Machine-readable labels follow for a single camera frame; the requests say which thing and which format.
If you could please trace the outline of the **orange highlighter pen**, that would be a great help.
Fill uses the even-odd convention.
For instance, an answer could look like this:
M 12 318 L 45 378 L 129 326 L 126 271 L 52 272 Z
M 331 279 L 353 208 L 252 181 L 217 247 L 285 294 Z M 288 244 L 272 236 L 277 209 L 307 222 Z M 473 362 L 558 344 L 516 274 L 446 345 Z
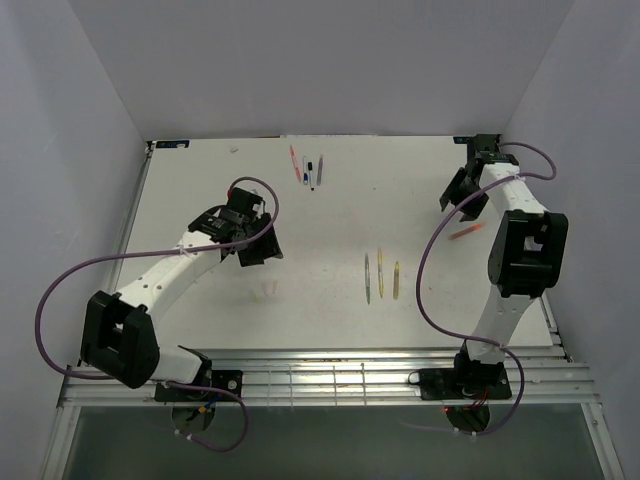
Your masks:
M 485 222 L 477 223 L 477 224 L 471 225 L 471 226 L 469 226 L 469 227 L 466 227 L 466 228 L 464 228 L 464 229 L 462 229 L 462 230 L 459 230 L 459 231 L 457 231 L 457 232 L 454 232 L 454 233 L 450 234 L 450 235 L 448 236 L 448 239 L 449 239 L 450 241 L 457 240 L 457 239 L 459 239 L 459 238 L 461 238 L 461 237 L 463 237 L 463 236 L 466 236 L 466 235 L 472 234 L 472 233 L 474 233 L 474 232 L 477 232 L 477 231 L 479 231 L 479 230 L 483 229 L 483 228 L 485 227 L 485 225 L 486 225 L 486 223 L 485 223 Z

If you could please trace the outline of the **red gel pen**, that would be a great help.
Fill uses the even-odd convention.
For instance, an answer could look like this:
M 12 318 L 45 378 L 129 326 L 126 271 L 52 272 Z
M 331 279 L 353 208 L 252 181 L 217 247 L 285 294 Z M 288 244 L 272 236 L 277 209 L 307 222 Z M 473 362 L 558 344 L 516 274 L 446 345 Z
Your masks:
M 291 161 L 292 161 L 292 165 L 293 165 L 293 168 L 294 168 L 294 172 L 295 172 L 297 181 L 299 183 L 301 183 L 302 180 L 303 180 L 303 177 L 302 177 L 302 173 L 301 173 L 301 170 L 300 170 L 300 167 L 299 167 L 299 163 L 298 163 L 298 160 L 297 160 L 297 156 L 296 156 L 295 150 L 294 150 L 292 145 L 289 146 L 289 153 L 290 153 L 290 157 L 291 157 Z

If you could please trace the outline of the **blue gel pen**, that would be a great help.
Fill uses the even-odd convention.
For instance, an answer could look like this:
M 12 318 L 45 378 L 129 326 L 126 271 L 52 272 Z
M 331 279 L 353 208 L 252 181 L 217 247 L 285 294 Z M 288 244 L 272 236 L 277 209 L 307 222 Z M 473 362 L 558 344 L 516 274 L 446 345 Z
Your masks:
M 304 185 L 308 185 L 309 184 L 309 170 L 308 170 L 308 161 L 307 161 L 307 157 L 303 156 L 302 158 L 302 166 L 303 166 L 303 184 Z

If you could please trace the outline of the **yellow highlighter pen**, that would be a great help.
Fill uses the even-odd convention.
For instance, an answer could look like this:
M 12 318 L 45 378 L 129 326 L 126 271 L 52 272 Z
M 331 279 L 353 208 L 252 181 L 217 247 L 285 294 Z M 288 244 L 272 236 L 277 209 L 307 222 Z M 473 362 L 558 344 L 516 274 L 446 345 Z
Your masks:
M 394 300 L 399 299 L 400 288 L 401 288 L 401 266 L 399 261 L 396 261 L 394 265 L 394 271 L 393 271 L 393 290 L 392 290 L 393 292 L 392 295 Z

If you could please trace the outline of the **yellow gel pen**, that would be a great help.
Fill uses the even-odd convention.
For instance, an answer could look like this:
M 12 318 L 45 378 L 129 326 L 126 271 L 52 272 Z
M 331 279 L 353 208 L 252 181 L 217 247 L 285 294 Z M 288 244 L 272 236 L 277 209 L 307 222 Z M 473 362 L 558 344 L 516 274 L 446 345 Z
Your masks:
M 378 291 L 380 298 L 384 298 L 385 284 L 384 284 L 384 261 L 383 251 L 381 247 L 377 248 L 377 281 Z

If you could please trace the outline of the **green gel pen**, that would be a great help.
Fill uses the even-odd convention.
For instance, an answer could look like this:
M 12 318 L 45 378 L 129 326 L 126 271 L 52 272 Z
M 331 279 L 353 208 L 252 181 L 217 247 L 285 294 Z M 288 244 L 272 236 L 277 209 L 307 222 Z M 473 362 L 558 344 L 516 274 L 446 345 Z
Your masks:
M 371 274 L 370 274 L 370 261 L 368 253 L 364 256 L 364 288 L 365 298 L 368 305 L 371 303 Z

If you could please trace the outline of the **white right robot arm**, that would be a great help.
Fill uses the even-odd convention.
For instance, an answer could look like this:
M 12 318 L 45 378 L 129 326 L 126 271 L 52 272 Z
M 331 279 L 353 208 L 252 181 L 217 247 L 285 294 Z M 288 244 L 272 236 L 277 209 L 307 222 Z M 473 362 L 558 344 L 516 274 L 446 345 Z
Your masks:
M 464 221 L 475 220 L 487 204 L 501 215 L 487 273 L 490 292 L 480 319 L 454 360 L 451 382 L 464 397 L 498 387 L 506 378 L 507 346 L 526 310 L 556 285 L 569 222 L 544 207 L 526 184 L 514 155 L 499 148 L 498 134 L 455 136 L 467 149 L 461 167 L 439 199 Z

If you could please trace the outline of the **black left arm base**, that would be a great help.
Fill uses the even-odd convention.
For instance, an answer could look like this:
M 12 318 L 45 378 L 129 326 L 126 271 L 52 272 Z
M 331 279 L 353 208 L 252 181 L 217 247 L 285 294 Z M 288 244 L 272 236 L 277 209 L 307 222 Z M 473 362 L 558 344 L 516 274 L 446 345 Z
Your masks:
M 191 386 L 212 387 L 226 392 L 230 392 L 238 397 L 242 395 L 243 387 L 242 370 L 211 370 L 199 373 Z M 210 401 L 231 402 L 227 395 L 221 395 L 209 391 L 192 391 L 157 384 L 154 392 L 154 400 L 163 403 L 208 403 Z

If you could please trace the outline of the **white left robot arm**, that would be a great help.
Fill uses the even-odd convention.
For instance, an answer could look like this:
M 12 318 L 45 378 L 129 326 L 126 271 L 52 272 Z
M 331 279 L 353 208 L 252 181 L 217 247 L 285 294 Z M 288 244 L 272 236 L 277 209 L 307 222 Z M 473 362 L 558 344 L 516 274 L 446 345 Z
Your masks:
M 232 255 L 243 267 L 283 256 L 263 198 L 239 187 L 229 190 L 224 205 L 188 225 L 173 254 L 116 292 L 91 297 L 81 360 L 132 389 L 149 381 L 176 382 L 188 398 L 205 397 L 212 387 L 209 359 L 194 349 L 159 344 L 156 329 L 201 276 Z

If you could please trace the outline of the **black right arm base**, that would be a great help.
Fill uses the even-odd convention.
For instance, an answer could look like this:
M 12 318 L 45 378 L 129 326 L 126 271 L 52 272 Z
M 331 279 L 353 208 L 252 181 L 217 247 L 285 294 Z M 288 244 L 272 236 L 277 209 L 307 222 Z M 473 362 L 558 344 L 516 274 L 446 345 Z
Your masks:
M 509 400 L 512 391 L 506 373 L 495 384 L 460 380 L 453 368 L 424 368 L 409 374 L 409 385 L 417 386 L 422 400 Z

